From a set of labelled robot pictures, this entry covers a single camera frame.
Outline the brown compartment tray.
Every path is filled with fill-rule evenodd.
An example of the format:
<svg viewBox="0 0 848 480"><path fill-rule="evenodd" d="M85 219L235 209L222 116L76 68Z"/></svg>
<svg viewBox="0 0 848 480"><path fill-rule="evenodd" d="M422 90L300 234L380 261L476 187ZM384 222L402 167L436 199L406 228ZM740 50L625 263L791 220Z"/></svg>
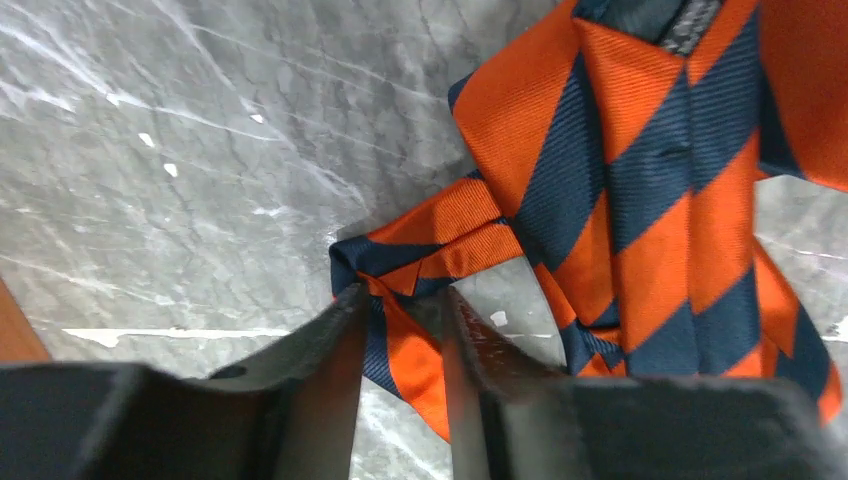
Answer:
<svg viewBox="0 0 848 480"><path fill-rule="evenodd" d="M1 363L50 362L51 355L4 282L0 297Z"/></svg>

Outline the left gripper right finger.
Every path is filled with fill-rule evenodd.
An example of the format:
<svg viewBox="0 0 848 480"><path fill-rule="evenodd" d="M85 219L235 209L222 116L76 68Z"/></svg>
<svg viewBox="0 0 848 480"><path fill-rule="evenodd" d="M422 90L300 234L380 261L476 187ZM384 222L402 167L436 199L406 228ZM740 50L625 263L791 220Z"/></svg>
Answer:
<svg viewBox="0 0 848 480"><path fill-rule="evenodd" d="M843 479L812 404L784 381L573 377L440 294L457 479Z"/></svg>

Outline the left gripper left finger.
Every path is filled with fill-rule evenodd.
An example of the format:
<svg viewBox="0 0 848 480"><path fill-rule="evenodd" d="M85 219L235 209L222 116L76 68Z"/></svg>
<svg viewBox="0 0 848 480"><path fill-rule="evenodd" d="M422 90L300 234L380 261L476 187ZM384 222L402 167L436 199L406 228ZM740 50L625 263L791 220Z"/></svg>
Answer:
<svg viewBox="0 0 848 480"><path fill-rule="evenodd" d="M207 378L139 363L1 370L5 479L345 479L368 293Z"/></svg>

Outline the orange navy striped tie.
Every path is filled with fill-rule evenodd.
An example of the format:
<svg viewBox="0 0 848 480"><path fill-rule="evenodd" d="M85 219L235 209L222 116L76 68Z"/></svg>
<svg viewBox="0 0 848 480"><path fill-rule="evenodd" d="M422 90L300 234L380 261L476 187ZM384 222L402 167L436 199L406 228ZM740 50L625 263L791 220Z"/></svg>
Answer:
<svg viewBox="0 0 848 480"><path fill-rule="evenodd" d="M754 234L754 186L847 187L843 1L565 1L454 84L476 167L334 244L364 281L363 373L449 434L416 298L525 257L574 376L777 377L821 418L838 371Z"/></svg>

